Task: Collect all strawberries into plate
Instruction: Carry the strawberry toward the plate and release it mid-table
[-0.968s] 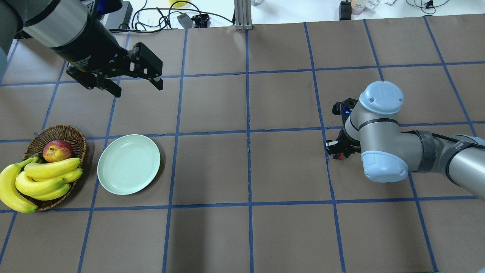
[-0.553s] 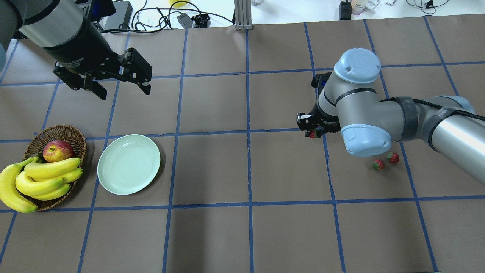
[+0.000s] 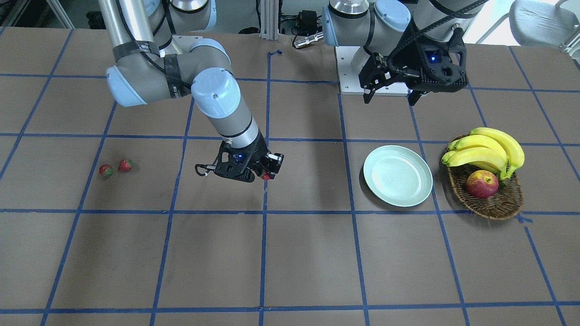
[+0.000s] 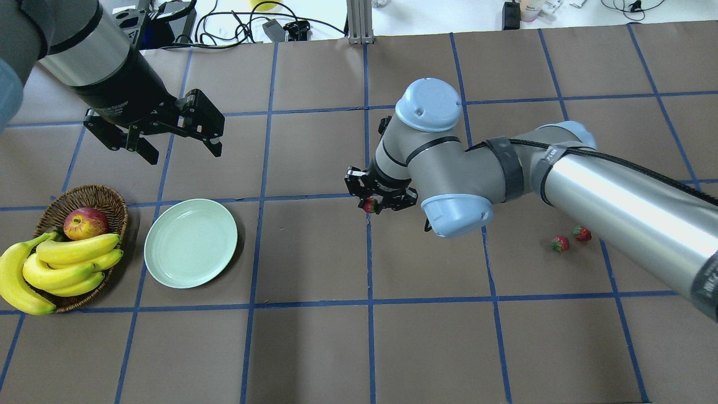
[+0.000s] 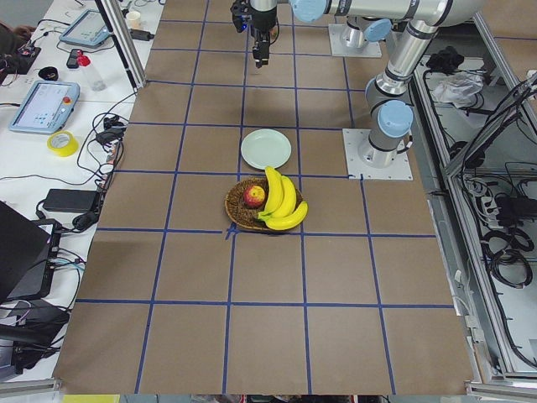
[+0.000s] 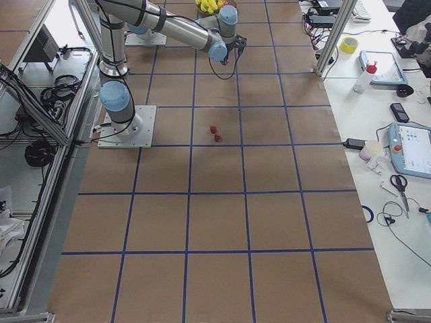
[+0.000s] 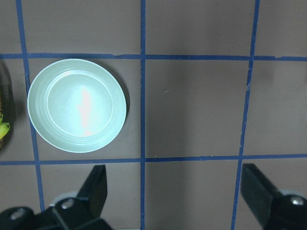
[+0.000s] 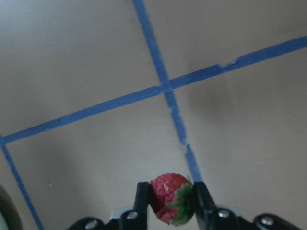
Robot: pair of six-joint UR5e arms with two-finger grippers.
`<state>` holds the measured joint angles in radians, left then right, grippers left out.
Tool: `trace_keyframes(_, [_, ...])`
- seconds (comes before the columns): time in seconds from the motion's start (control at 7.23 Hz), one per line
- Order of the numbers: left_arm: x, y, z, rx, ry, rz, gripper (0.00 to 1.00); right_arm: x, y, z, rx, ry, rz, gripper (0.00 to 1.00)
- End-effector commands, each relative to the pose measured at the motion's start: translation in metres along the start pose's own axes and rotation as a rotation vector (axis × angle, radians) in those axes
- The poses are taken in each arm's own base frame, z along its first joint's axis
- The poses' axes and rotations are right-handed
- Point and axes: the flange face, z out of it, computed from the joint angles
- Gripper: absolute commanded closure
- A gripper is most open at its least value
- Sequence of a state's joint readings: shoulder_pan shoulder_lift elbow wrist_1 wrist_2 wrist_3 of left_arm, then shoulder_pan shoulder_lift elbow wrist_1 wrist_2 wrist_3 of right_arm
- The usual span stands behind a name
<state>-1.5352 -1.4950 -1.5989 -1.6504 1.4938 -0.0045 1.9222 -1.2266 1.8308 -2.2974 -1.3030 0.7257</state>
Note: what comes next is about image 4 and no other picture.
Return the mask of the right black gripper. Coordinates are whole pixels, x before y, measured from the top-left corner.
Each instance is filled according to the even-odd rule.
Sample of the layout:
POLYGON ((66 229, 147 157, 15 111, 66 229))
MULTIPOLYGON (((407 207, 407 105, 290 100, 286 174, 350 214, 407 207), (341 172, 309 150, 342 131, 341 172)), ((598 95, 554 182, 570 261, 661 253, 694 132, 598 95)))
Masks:
POLYGON ((377 214, 385 210, 407 209, 416 205, 418 194, 410 187, 410 180, 400 180, 385 174, 377 166, 359 169, 349 166, 344 174, 344 184, 349 194, 358 198, 357 207, 369 209, 369 197, 377 200, 377 214))

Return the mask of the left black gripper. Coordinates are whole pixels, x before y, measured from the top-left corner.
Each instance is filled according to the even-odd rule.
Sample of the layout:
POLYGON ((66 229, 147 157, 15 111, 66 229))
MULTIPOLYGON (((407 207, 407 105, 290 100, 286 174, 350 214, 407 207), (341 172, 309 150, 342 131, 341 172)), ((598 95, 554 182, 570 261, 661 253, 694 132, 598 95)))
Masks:
POLYGON ((224 115, 200 89, 173 97, 138 49, 130 48, 110 77, 76 85, 74 92, 90 107, 83 126, 106 149, 125 149, 157 164, 159 152, 145 138, 153 126, 200 141, 216 158, 222 155, 224 115))

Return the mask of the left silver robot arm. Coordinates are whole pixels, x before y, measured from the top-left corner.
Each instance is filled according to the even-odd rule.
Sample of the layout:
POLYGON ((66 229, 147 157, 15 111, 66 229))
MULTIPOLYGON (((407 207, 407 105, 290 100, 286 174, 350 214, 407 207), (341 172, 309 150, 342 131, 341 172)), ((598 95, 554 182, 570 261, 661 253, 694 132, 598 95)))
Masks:
POLYGON ((156 164, 147 137, 202 141, 222 154, 225 118, 201 90, 178 99, 98 1, 2 2, 2 128, 20 110, 25 84, 41 64, 88 106, 83 120, 105 148, 156 164))

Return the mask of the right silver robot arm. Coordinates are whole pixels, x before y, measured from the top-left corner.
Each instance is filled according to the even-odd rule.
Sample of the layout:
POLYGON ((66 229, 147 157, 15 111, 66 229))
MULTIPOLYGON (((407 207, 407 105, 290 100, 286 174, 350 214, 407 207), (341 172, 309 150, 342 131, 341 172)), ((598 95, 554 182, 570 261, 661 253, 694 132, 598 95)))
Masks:
POLYGON ((599 153, 578 122, 496 136, 465 149, 458 92, 424 77, 380 123, 369 166, 349 167, 348 192, 369 214, 420 204, 443 238, 490 223, 493 208, 533 192, 716 320, 716 199, 650 169, 599 153))

